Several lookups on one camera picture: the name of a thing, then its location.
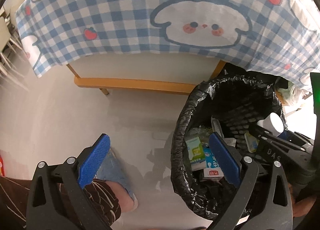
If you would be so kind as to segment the green white carton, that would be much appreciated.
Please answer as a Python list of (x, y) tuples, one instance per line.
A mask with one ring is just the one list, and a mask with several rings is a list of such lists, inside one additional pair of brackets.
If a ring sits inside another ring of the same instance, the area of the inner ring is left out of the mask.
[(252, 136), (249, 132), (245, 132), (244, 138), (246, 141), (247, 149), (250, 153), (255, 153), (258, 148), (259, 141)]

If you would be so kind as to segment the green medicine box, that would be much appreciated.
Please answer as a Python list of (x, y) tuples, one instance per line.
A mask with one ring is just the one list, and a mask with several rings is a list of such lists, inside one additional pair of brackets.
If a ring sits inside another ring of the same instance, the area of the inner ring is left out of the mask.
[(203, 151), (202, 143), (198, 136), (186, 140), (186, 144), (188, 149), (189, 161), (191, 164), (205, 161), (206, 157)]

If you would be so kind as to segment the white paper cup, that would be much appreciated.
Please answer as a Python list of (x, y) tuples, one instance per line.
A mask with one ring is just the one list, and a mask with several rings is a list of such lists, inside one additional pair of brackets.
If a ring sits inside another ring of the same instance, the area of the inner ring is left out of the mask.
[(265, 119), (257, 121), (257, 125), (271, 132), (273, 136), (279, 136), (284, 132), (283, 122), (274, 112), (270, 113)]

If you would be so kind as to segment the black trash bin with liner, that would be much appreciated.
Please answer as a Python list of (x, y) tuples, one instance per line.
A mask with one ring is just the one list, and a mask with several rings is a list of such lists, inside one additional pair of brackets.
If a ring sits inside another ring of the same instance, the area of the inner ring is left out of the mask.
[[(241, 216), (253, 209), (264, 176), (271, 172), (266, 158), (251, 153), (245, 134), (249, 127), (270, 114), (284, 117), (279, 99), (271, 84), (247, 76), (226, 75), (202, 82), (189, 95), (176, 123), (171, 146), (171, 182), (190, 210), (215, 221), (232, 203), (242, 187), (247, 168), (256, 173)], [(196, 141), (204, 148), (210, 171), (221, 169), (222, 179), (212, 180), (204, 172), (194, 172), (189, 156)]]

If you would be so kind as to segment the white blue milk carton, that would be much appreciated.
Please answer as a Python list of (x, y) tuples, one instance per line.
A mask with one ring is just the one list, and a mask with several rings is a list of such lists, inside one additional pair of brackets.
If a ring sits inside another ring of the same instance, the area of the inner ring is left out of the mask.
[(215, 156), (210, 148), (204, 148), (206, 158), (206, 168), (203, 169), (203, 178), (209, 180), (221, 179), (224, 177), (222, 169), (220, 168)]

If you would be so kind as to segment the person's foot blue slipper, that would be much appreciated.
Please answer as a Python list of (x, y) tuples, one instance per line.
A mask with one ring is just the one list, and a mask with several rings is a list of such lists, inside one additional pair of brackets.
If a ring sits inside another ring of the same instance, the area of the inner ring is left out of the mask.
[(109, 150), (98, 169), (96, 178), (105, 181), (111, 188), (123, 213), (134, 211), (138, 207), (138, 200), (133, 193), (130, 181), (112, 149)]

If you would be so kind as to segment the blue checkered bear tablecloth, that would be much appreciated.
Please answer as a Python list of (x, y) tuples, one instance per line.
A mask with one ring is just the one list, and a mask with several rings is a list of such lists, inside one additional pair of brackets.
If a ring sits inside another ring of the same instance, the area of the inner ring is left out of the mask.
[(16, 22), (38, 77), (95, 53), (199, 54), (305, 90), (319, 71), (312, 0), (25, 0)]

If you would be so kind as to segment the white dining chair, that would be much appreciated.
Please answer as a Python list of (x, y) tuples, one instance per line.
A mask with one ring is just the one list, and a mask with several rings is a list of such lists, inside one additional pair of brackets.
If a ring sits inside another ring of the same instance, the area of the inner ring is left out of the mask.
[(9, 69), (14, 74), (20, 76), (21, 78), (24, 78), (24, 76), (17, 71), (17, 67), (11, 62), (11, 60), (4, 53), (5, 47), (7, 46), (9, 49), (11, 49), (11, 51), (16, 56), (22, 59), (21, 55), (17, 53), (13, 45), (16, 45), (20, 50), (22, 50), (22, 48), (16, 43), (15, 40), (13, 40), (11, 33), (8, 29), (7, 23), (3, 18), (3, 16), (1, 16), (0, 32), (1, 32), (1, 75), (8, 78), (10, 81), (12, 81), (14, 84), (19, 86), (20, 88), (23, 88), (25, 91), (28, 91), (28, 88), (7, 70)]

